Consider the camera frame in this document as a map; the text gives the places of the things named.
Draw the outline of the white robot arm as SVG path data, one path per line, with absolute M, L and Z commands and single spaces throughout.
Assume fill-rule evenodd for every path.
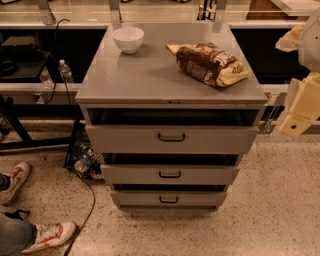
M 320 9 L 294 26 L 275 47 L 285 52 L 297 50 L 299 64 L 310 71 L 302 81 L 291 80 L 286 116 L 278 125 L 280 134 L 298 137 L 320 117 Z

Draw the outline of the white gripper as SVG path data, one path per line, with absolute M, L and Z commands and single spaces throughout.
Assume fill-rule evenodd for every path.
M 298 24 L 282 36 L 275 48 L 284 52 L 295 51 L 301 43 L 305 24 Z M 320 117 L 320 74 L 312 73 L 298 83 L 288 115 L 279 127 L 279 132 L 298 137 Z

